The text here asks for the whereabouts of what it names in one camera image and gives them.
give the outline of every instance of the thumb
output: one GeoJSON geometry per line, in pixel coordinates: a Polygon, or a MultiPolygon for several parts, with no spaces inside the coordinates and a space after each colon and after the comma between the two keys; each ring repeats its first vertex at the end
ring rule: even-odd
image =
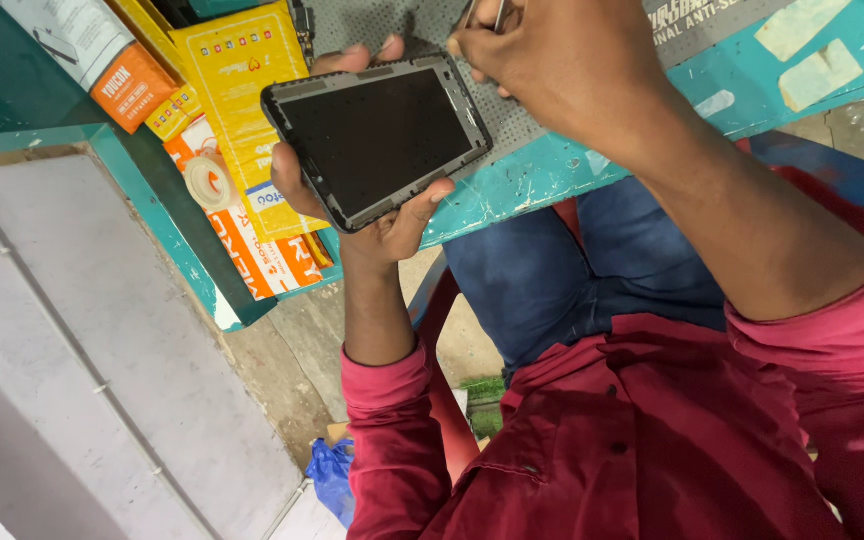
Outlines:
{"type": "Polygon", "coordinates": [[[426,226],[438,209],[439,203],[453,191],[455,191],[455,182],[451,178],[439,178],[414,199],[402,204],[390,235],[393,237],[391,240],[400,245],[403,250],[411,250],[409,257],[419,248],[426,226]]]}
{"type": "Polygon", "coordinates": [[[445,46],[449,53],[465,58],[473,68],[501,81],[507,50],[515,38],[513,33],[497,35],[485,29],[458,30],[445,46]]]}

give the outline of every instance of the blue plastic bag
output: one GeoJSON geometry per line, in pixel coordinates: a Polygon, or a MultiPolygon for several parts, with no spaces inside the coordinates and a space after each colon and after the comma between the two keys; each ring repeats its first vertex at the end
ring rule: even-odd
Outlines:
{"type": "Polygon", "coordinates": [[[346,529],[353,524],[355,497],[349,486],[349,468],[354,455],[346,454],[346,447],[353,441],[342,439],[329,448],[325,439],[312,443],[312,461],[305,467],[305,474],[315,482],[315,495],[325,507],[339,518],[346,529]]]}

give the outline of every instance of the hand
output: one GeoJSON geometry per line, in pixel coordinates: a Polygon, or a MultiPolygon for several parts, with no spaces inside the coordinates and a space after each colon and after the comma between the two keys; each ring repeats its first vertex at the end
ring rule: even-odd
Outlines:
{"type": "Polygon", "coordinates": [[[453,33],[448,48],[543,126],[632,168],[664,122],[691,115],[659,63],[641,2],[510,1],[503,34],[486,29],[499,0],[481,0],[473,28],[453,33]]]}
{"type": "MultiPolygon", "coordinates": [[[[362,71],[372,62],[398,60],[404,52],[402,37],[392,34],[374,58],[370,57],[365,45],[358,43],[341,53],[320,56],[310,72],[324,75],[335,71],[362,71]]],[[[299,214],[326,219],[318,199],[303,182],[295,150],[285,142],[279,142],[272,149],[271,162],[271,182],[289,205],[299,214]]],[[[354,269],[366,267],[384,271],[399,261],[412,258],[419,251],[423,232],[439,202],[454,190],[455,183],[451,179],[437,179],[414,199],[402,204],[399,210],[387,213],[355,234],[342,234],[341,257],[346,272],[349,265],[354,269]]]]}

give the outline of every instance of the fingernail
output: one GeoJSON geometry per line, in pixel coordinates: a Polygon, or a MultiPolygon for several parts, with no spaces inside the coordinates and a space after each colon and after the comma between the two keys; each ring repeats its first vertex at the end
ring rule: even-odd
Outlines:
{"type": "Polygon", "coordinates": [[[447,190],[439,191],[435,195],[432,195],[432,198],[429,199],[429,201],[432,202],[433,205],[436,203],[442,202],[443,199],[445,199],[446,197],[449,197],[450,193],[451,193],[451,191],[447,191],[447,190]]]}
{"type": "Polygon", "coordinates": [[[450,37],[448,41],[445,42],[445,48],[448,49],[448,52],[452,56],[462,56],[462,47],[459,46],[459,40],[455,37],[450,37]]]}

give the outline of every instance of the gray mat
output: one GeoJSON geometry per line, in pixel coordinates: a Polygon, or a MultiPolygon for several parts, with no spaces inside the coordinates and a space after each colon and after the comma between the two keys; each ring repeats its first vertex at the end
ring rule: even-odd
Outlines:
{"type": "MultiPolygon", "coordinates": [[[[446,39],[467,0],[304,0],[315,11],[317,55],[366,43],[376,51],[392,33],[405,37],[406,57],[445,50],[446,39]]],[[[792,0],[644,0],[653,20],[659,58],[672,68],[719,43],[792,0]]],[[[546,134],[515,100],[498,97],[494,84],[477,84],[470,68],[458,61],[465,84],[485,120],[494,148],[466,166],[460,180],[546,134]]]]}

